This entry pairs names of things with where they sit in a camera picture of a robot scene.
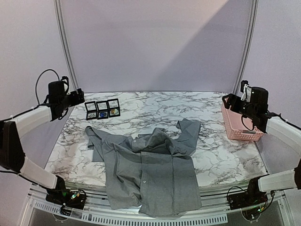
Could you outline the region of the landscape round brooch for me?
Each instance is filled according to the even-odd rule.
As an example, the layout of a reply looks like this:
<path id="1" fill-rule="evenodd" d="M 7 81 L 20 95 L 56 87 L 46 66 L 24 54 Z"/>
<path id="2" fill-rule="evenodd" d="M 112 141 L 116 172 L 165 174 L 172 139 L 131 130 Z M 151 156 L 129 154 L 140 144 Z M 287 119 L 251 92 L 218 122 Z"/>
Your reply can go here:
<path id="1" fill-rule="evenodd" d="M 110 114 L 111 115 L 118 115 L 119 114 L 119 110 L 117 108 L 111 109 Z"/>

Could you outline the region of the grey button shirt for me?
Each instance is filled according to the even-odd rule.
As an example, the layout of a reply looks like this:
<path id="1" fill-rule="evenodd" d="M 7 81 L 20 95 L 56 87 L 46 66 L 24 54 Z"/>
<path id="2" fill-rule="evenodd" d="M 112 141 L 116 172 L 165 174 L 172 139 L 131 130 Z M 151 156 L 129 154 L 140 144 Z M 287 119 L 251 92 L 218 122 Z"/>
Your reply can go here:
<path id="1" fill-rule="evenodd" d="M 112 209 L 139 207 L 151 217 L 169 217 L 201 208 L 192 154 L 199 121 L 178 121 L 173 139 L 163 129 L 137 137 L 86 127 L 93 161 L 105 165 L 105 185 Z"/>

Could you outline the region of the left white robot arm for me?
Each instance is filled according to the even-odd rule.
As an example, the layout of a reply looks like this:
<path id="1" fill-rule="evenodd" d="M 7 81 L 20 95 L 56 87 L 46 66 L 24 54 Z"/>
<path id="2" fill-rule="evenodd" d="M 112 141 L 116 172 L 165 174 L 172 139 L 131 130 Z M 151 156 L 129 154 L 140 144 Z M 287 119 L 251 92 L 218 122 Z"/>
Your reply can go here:
<path id="1" fill-rule="evenodd" d="M 84 92 L 82 89 L 70 93 L 61 88 L 50 89 L 46 99 L 46 103 L 0 121 L 0 165 L 51 190 L 59 204 L 66 204 L 70 194 L 65 191 L 63 179 L 44 169 L 46 157 L 50 156 L 46 140 L 52 136 L 37 133 L 40 127 L 61 120 L 70 108 L 84 103 Z"/>

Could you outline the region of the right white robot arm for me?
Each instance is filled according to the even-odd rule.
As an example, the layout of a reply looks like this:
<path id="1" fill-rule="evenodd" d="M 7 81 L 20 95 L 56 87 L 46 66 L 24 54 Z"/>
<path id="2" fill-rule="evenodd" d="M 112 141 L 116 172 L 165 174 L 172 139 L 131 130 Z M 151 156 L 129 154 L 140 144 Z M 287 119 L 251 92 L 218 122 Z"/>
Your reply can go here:
<path id="1" fill-rule="evenodd" d="M 301 129 L 286 121 L 281 114 L 268 110 L 268 93 L 248 94 L 242 100 L 234 94 L 222 97 L 223 106 L 248 118 L 252 126 L 264 133 L 259 141 L 268 175 L 252 178 L 243 195 L 247 205 L 254 205 L 262 193 L 300 189 L 301 187 Z"/>

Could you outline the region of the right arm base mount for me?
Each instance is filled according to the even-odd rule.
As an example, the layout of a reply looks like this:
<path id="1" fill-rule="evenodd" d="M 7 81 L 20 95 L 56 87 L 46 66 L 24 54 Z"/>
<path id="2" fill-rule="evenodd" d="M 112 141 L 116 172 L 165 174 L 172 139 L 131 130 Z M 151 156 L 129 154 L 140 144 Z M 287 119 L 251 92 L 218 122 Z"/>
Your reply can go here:
<path id="1" fill-rule="evenodd" d="M 259 192 L 252 194 L 239 186 L 231 187 L 227 191 L 226 199 L 231 210 L 251 207 L 261 203 L 266 204 L 268 201 L 266 193 Z"/>

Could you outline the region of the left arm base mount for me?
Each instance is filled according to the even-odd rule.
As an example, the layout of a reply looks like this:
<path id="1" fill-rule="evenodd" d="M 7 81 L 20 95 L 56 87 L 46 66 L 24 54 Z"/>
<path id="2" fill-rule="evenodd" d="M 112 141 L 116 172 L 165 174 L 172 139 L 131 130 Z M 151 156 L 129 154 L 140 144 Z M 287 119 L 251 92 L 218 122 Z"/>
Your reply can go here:
<path id="1" fill-rule="evenodd" d="M 46 201 L 63 207 L 83 210 L 87 194 L 82 189 L 47 189 Z"/>

